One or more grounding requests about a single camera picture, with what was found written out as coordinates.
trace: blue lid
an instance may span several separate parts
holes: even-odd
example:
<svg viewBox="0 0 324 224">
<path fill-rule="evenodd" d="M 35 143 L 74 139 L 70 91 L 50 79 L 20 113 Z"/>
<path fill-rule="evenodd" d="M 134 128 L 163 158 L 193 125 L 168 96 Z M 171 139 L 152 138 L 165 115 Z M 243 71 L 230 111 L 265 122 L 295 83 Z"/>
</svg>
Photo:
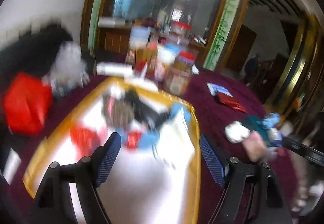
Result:
<svg viewBox="0 0 324 224">
<path fill-rule="evenodd" d="M 142 26 L 133 26 L 131 29 L 131 37 L 136 39 L 148 40 L 150 29 Z"/>
<path fill-rule="evenodd" d="M 180 52 L 180 46 L 172 44 L 172 43 L 166 43 L 164 48 L 169 50 L 169 51 L 172 51 L 172 52 L 174 52 L 176 54 L 178 54 Z"/>
</svg>

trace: wooden door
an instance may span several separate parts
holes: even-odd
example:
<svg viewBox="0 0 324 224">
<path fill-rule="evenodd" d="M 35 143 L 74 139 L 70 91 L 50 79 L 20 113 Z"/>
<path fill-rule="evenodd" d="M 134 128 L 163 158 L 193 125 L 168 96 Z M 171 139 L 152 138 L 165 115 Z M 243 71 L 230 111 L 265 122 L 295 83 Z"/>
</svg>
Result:
<svg viewBox="0 0 324 224">
<path fill-rule="evenodd" d="M 240 72 L 250 53 L 257 34 L 248 27 L 241 25 L 231 55 L 226 63 L 226 68 Z"/>
</svg>

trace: white cloth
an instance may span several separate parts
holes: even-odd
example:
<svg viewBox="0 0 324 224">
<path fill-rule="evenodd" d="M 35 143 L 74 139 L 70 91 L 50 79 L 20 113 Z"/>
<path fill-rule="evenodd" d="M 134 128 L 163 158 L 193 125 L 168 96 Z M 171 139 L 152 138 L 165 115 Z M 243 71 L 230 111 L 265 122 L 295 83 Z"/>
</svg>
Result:
<svg viewBox="0 0 324 224">
<path fill-rule="evenodd" d="M 173 168 L 186 168 L 195 154 L 181 108 L 176 116 L 161 126 L 160 140 L 153 148 L 157 160 Z"/>
<path fill-rule="evenodd" d="M 250 130 L 239 121 L 234 121 L 225 127 L 225 135 L 231 143 L 240 143 L 250 135 Z"/>
</svg>

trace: red item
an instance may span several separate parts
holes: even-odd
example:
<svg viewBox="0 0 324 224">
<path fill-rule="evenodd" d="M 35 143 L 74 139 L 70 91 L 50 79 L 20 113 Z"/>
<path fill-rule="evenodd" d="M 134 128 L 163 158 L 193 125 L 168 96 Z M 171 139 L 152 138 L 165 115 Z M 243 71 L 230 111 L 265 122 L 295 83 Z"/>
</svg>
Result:
<svg viewBox="0 0 324 224">
<path fill-rule="evenodd" d="M 138 147 L 138 142 L 142 136 L 141 132 L 133 131 L 127 134 L 127 140 L 125 146 L 129 149 L 136 149 Z"/>
<path fill-rule="evenodd" d="M 187 51 L 179 52 L 179 56 L 189 62 L 195 61 L 195 55 L 193 55 L 192 53 L 187 52 Z"/>
<path fill-rule="evenodd" d="M 189 30 L 191 29 L 190 25 L 182 23 L 182 22 L 178 22 L 178 21 L 173 21 L 172 25 L 179 26 L 179 27 L 184 28 L 184 29 L 189 29 Z"/>
<path fill-rule="evenodd" d="M 238 110 L 238 111 L 242 111 L 242 112 L 246 113 L 245 108 L 233 96 L 219 92 L 219 93 L 217 93 L 216 97 L 218 97 L 218 100 L 222 104 L 224 104 L 234 110 Z"/>
<path fill-rule="evenodd" d="M 143 68 L 144 68 L 144 66 L 145 66 L 145 64 L 146 64 L 146 60 L 145 60 L 145 59 L 142 60 L 142 61 L 140 61 L 140 62 L 137 62 L 137 63 L 135 64 L 135 70 L 136 70 L 136 71 L 142 71 Z"/>
<path fill-rule="evenodd" d="M 36 135 L 44 127 L 51 104 L 51 87 L 44 86 L 41 79 L 20 72 L 4 97 L 7 124 L 13 132 Z"/>
<path fill-rule="evenodd" d="M 100 145 L 100 139 L 95 131 L 81 125 L 73 126 L 70 130 L 71 141 L 78 148 L 78 157 L 91 156 Z"/>
</svg>

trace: pink cloth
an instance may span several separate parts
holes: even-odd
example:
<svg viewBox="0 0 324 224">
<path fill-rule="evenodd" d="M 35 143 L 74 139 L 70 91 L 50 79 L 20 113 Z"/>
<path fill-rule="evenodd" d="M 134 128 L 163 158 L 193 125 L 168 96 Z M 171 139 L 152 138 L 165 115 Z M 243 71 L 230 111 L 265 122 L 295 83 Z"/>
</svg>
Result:
<svg viewBox="0 0 324 224">
<path fill-rule="evenodd" d="M 252 131 L 242 145 L 252 162 L 259 161 L 267 152 L 267 147 L 257 131 Z"/>
</svg>

